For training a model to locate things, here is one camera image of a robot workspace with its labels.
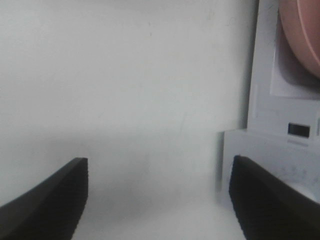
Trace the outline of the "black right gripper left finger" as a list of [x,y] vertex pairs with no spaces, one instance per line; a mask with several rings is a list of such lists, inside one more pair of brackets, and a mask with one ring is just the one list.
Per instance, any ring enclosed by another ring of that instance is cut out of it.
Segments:
[[0,208],[2,240],[70,240],[88,199],[88,159],[74,158]]

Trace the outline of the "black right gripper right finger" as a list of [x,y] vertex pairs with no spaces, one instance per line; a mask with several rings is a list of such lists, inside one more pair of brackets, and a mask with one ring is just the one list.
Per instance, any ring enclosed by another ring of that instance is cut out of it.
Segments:
[[320,238],[320,205],[248,157],[234,157],[228,193],[247,240]]

